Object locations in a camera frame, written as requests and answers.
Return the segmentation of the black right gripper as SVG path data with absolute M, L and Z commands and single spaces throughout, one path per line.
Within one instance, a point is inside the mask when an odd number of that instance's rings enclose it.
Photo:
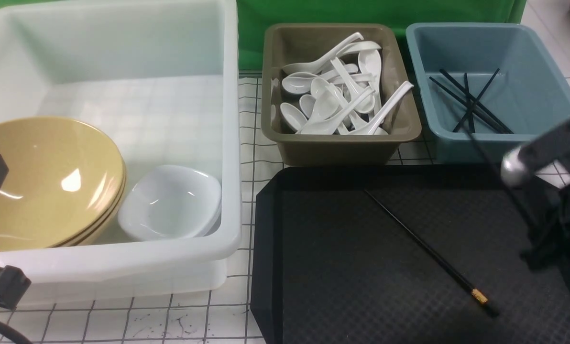
M 539 198 L 543 209 L 528 231 L 530 248 L 520 257 L 530 270 L 545 270 L 570 262 L 570 185 L 558 189 L 557 200 L 545 190 Z

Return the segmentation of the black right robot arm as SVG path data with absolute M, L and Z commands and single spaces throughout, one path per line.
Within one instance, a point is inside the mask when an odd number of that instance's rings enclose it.
M 542 169 L 555 162 L 570 175 L 570 119 L 517 146 L 501 163 L 506 189 L 523 191 L 513 201 L 528 222 L 531 246 L 520 256 L 532 271 L 570 261 L 570 183 L 558 188 L 538 177 Z

